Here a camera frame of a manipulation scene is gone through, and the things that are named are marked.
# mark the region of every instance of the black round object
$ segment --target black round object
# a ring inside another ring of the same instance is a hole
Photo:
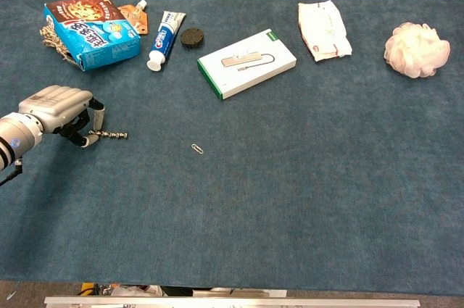
[[[202,41],[203,32],[198,28],[189,28],[181,34],[181,43],[190,49],[195,49],[200,46]]]

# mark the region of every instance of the green stripe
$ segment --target green stripe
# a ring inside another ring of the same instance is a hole
[[[200,59],[196,61],[196,64],[198,65],[198,69],[202,72],[204,78],[206,78],[206,81],[210,84],[211,88],[215,92],[216,96],[219,98],[219,100],[223,100],[223,94],[221,93],[218,85],[214,82],[212,79],[210,73],[206,70],[206,67],[202,64]]]
[[[278,37],[277,37],[276,33],[274,33],[273,31],[270,31],[270,32],[267,33],[266,35],[269,36],[269,38],[271,39],[271,41],[278,40]]]

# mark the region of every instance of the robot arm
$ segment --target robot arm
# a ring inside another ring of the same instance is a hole
[[[49,86],[20,102],[19,113],[32,115],[43,125],[43,133],[60,134],[75,145],[87,147],[98,136],[82,136],[79,130],[90,121],[87,108],[94,110],[94,130],[103,125],[104,106],[91,92],[67,86]]]
[[[89,91],[49,86],[20,102],[19,111],[0,118],[0,171],[37,146],[44,133],[60,134],[75,145],[87,147],[99,136],[82,136],[94,110],[94,130],[101,130],[104,106]]]

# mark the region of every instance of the floor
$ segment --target floor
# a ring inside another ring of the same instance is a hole
[[[44,308],[46,296],[74,296],[80,291],[80,283],[20,283],[16,294],[15,282],[0,281],[1,308]],[[403,294],[375,294],[340,291],[288,291],[287,297],[306,299],[417,299],[422,308],[463,308],[464,297],[421,296]]]

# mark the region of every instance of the toothpaste tube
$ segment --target toothpaste tube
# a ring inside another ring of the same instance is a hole
[[[165,11],[163,14],[157,36],[153,41],[152,50],[148,55],[150,60],[146,63],[146,66],[150,70],[161,70],[161,64],[166,61],[166,58],[173,47],[175,35],[177,34],[185,16],[186,14],[181,12]]]

